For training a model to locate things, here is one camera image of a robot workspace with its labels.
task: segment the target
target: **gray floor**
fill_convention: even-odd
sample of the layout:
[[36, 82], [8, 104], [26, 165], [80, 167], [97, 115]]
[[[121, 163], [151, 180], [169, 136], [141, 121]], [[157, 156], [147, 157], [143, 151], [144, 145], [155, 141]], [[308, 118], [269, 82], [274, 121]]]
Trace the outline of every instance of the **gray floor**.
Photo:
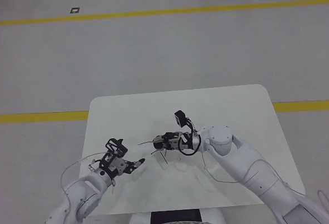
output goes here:
[[[240, 1], [241, 4], [259, 1]], [[0, 1], [0, 20], [234, 1]], [[273, 102], [329, 100], [329, 6], [0, 27], [0, 114], [88, 110], [98, 96], [259, 83]], [[329, 111], [278, 114], [309, 197], [329, 197]], [[0, 125], [0, 223], [43, 222], [86, 122]], [[65, 181], [77, 178], [74, 167]], [[275, 223], [263, 205], [228, 223]], [[130, 215], [85, 223], [127, 223]]]

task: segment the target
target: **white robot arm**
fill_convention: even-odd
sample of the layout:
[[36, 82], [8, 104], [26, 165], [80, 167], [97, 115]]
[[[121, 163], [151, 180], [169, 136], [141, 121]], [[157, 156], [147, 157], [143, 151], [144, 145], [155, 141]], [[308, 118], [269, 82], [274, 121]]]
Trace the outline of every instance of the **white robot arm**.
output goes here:
[[124, 160], [128, 149], [122, 145], [122, 139], [110, 139], [101, 160], [97, 160], [98, 168], [89, 165], [90, 174], [68, 184], [63, 194], [61, 205], [52, 212], [45, 224], [78, 224], [86, 218], [99, 204], [103, 194], [110, 185], [115, 185], [114, 178], [123, 173], [131, 174], [143, 162], [144, 158], [137, 162]]
[[[329, 224], [329, 214], [321, 205], [289, 188], [275, 175], [261, 154], [233, 135], [228, 127], [211, 127], [197, 132], [182, 111], [176, 112], [175, 116], [178, 125], [188, 126], [191, 133], [167, 132], [157, 136], [153, 140], [157, 150], [179, 150], [189, 156], [198, 150], [208, 151], [233, 179], [256, 194], [270, 208], [277, 223]], [[232, 143], [236, 145], [236, 150], [232, 150]], [[184, 149], [187, 148], [193, 152], [186, 153]]]

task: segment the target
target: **yellow floor stripe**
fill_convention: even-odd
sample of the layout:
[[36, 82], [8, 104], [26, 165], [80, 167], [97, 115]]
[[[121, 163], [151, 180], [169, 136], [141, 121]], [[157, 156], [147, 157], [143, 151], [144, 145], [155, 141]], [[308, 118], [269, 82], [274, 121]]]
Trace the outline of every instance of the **yellow floor stripe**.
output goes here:
[[88, 111], [4, 114], [0, 115], [0, 124], [33, 122], [73, 122], [87, 120]]
[[223, 11], [255, 10], [255, 9], [266, 9], [266, 8], [315, 6], [321, 4], [329, 4], [329, 0], [267, 2], [267, 3], [241, 4], [241, 5], [229, 5], [229, 6], [209, 6], [209, 7], [200, 7], [200, 8], [178, 8], [171, 10], [153, 10], [153, 11], [140, 11], [140, 12], [122, 12], [122, 13], [111, 13], [111, 14], [66, 16], [66, 17], [56, 17], [56, 18], [33, 18], [28, 20], [0, 21], [0, 26], [45, 24], [50, 22], [107, 20], [111, 18], [127, 18], [127, 17], [138, 17], [138, 16], [160, 16], [160, 15], [189, 14], [189, 13], [202, 13], [202, 12], [223, 12]]
[[301, 112], [329, 110], [329, 100], [304, 102], [275, 102], [272, 104], [275, 112]]
[[[275, 102], [272, 104], [277, 113], [303, 111], [329, 111], [329, 100], [303, 102]], [[4, 114], [0, 115], [0, 124], [33, 122], [73, 122], [87, 120], [88, 111]]]

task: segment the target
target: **white table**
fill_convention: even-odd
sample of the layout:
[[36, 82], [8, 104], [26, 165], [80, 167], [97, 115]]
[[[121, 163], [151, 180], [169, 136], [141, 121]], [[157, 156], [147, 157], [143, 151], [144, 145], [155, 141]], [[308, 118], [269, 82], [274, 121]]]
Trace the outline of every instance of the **white table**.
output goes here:
[[[166, 165], [151, 141], [165, 132], [186, 131], [177, 126], [174, 112], [181, 109], [197, 129], [227, 125], [253, 145], [294, 189], [304, 186], [266, 89], [260, 85], [204, 88], [149, 94], [98, 97], [90, 104], [83, 157], [105, 151], [109, 138], [123, 138], [125, 159], [142, 157], [145, 163], [131, 175], [115, 178], [92, 214], [121, 214], [189, 208], [259, 204], [239, 184], [215, 182], [204, 170], [200, 154], [186, 157], [167, 151]], [[210, 172], [221, 180], [232, 178], [205, 152]], [[80, 176], [89, 170], [81, 164]]]

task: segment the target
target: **small black square on floor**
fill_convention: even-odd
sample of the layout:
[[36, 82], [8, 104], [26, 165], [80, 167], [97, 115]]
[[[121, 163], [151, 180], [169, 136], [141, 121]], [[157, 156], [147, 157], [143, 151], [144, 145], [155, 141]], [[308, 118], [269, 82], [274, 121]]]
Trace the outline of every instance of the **small black square on floor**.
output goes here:
[[70, 14], [79, 13], [79, 11], [80, 11], [80, 7], [78, 7], [78, 8], [71, 8]]

